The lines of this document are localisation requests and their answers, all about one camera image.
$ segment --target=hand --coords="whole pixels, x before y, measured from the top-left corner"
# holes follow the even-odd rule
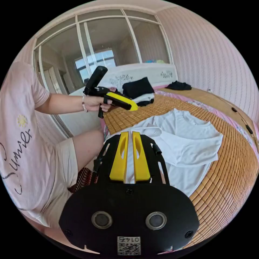
[[[88,111],[98,111],[99,106],[101,104],[101,108],[103,112],[107,112],[112,104],[111,100],[108,100],[108,104],[103,103],[103,97],[97,97],[97,96],[86,96],[84,99],[86,109]]]

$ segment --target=person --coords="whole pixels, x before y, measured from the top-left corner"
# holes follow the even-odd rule
[[[50,94],[32,65],[14,62],[0,90],[0,174],[18,210],[38,226],[58,229],[78,172],[103,146],[103,133],[86,132],[52,146],[39,133],[35,110],[45,114],[110,109],[101,97]]]

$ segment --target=bracelet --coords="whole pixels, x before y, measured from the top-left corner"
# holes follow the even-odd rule
[[[85,106],[85,104],[84,104],[84,95],[83,95],[83,97],[82,97],[82,106],[83,106],[83,108],[84,108],[84,111],[85,111],[85,112],[88,112],[88,110],[86,109],[86,106]]]

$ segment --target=pink t-shirt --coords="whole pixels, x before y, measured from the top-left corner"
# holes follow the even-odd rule
[[[0,174],[17,208],[34,218],[55,177],[54,148],[41,138],[35,116],[48,97],[31,65],[11,65],[0,91]]]

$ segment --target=shorts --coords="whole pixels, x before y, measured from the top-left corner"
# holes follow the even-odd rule
[[[53,188],[38,221],[46,227],[60,228],[59,218],[72,195],[68,188],[76,184],[78,176],[76,151],[72,138],[55,146],[54,159],[56,171]]]

